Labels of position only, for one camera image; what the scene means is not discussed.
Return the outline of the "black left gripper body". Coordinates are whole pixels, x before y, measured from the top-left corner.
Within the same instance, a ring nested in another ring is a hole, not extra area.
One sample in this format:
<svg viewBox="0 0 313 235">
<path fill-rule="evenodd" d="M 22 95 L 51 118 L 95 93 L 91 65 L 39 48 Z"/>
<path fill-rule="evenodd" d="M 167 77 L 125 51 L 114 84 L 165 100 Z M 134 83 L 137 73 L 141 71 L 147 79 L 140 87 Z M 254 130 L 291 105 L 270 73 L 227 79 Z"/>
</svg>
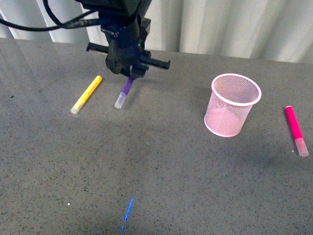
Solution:
<svg viewBox="0 0 313 235">
<path fill-rule="evenodd" d="M 97 51 L 106 54 L 109 59 L 119 60 L 122 65 L 130 67 L 130 71 L 137 64 L 169 69 L 169 61 L 153 59 L 145 49 L 151 25 L 145 14 L 151 1 L 82 0 L 80 3 L 85 9 L 98 12 L 101 31 L 108 42 L 107 46 L 89 43 L 87 51 Z"/>
</svg>

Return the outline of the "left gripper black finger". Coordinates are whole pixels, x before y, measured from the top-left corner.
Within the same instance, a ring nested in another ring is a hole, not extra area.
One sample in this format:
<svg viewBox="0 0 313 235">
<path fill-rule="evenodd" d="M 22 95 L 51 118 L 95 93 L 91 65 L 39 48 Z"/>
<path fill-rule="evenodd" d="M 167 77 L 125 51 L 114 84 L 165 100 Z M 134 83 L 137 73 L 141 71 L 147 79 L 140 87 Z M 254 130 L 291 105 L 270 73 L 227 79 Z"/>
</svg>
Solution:
<svg viewBox="0 0 313 235">
<path fill-rule="evenodd" d="M 106 58 L 106 66 L 107 68 L 114 74 L 122 74 L 122 75 L 129 75 L 130 74 L 130 67 L 122 65 L 121 61 Z"/>
<path fill-rule="evenodd" d="M 133 65 L 130 71 L 130 76 L 133 79 L 143 78 L 148 69 L 149 69 L 149 66 L 146 64 Z"/>
</svg>

